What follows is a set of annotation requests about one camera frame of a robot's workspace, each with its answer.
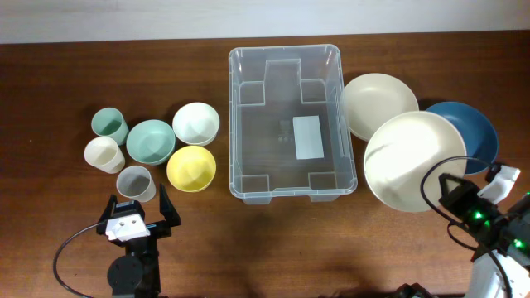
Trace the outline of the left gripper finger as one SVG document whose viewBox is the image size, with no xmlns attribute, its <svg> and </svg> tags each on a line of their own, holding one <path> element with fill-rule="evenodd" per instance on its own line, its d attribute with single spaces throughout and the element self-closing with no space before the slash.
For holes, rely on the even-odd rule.
<svg viewBox="0 0 530 298">
<path fill-rule="evenodd" d="M 105 223 L 109 219 L 111 219 L 111 217 L 113 216 L 113 211 L 114 211 L 114 208 L 115 208 L 117 202 L 118 201 L 117 201 L 116 195 L 110 195 L 108 203 L 107 203 L 102 215 L 99 218 L 99 222 L 100 223 Z"/>
<path fill-rule="evenodd" d="M 163 184 L 159 186 L 159 210 L 170 227 L 180 226 L 181 217 L 173 206 Z"/>
</svg>

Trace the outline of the dark blue plate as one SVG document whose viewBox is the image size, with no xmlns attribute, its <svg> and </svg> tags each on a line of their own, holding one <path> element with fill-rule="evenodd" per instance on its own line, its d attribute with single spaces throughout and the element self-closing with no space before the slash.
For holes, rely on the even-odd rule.
<svg viewBox="0 0 530 298">
<path fill-rule="evenodd" d="M 426 171 L 438 161 L 467 155 L 444 168 L 453 174 L 475 175 L 485 171 L 499 153 L 499 137 L 493 124 L 477 108 L 460 102 L 440 102 L 426 109 L 427 135 L 420 141 L 415 162 Z"/>
</svg>

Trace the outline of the cream plate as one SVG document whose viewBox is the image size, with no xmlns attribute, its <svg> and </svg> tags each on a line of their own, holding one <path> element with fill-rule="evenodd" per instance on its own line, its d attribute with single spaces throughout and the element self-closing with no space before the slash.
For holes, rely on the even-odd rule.
<svg viewBox="0 0 530 298">
<path fill-rule="evenodd" d="M 467 154 L 459 131 L 431 112 L 407 112 L 382 125 L 364 153 L 364 177 L 373 195 L 402 212 L 425 212 L 420 184 L 438 162 Z"/>
</svg>

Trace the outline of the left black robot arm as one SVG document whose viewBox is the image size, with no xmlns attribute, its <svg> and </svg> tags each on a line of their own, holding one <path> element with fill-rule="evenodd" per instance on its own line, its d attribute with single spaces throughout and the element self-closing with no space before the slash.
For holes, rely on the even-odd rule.
<svg viewBox="0 0 530 298">
<path fill-rule="evenodd" d="M 110 196 L 96 233 L 125 249 L 108 268 L 113 297 L 157 297 L 161 293 L 157 241 L 169 238 L 171 229 L 181 224 L 164 185 L 159 186 L 159 210 L 164 219 L 146 223 L 139 202 L 119 203 L 115 195 Z"/>
</svg>

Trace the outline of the beige plate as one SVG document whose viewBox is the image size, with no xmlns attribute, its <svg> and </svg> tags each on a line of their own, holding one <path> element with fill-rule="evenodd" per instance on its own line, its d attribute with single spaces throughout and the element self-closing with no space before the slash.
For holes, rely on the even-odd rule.
<svg viewBox="0 0 530 298">
<path fill-rule="evenodd" d="M 350 132 L 366 142 L 391 118 L 419 110 L 412 90 L 388 74 L 360 75 L 347 83 L 342 99 Z"/>
</svg>

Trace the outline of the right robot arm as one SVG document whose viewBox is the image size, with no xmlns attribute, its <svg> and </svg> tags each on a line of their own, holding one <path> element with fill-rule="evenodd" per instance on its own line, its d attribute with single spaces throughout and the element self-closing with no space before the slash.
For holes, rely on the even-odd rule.
<svg viewBox="0 0 530 298">
<path fill-rule="evenodd" d="M 440 204 L 456 216 L 479 246 L 471 261 L 466 297 L 525 297 L 529 294 L 529 199 L 506 214 L 497 203 L 520 174 L 500 171 L 482 189 L 469 180 L 442 174 Z"/>
</svg>

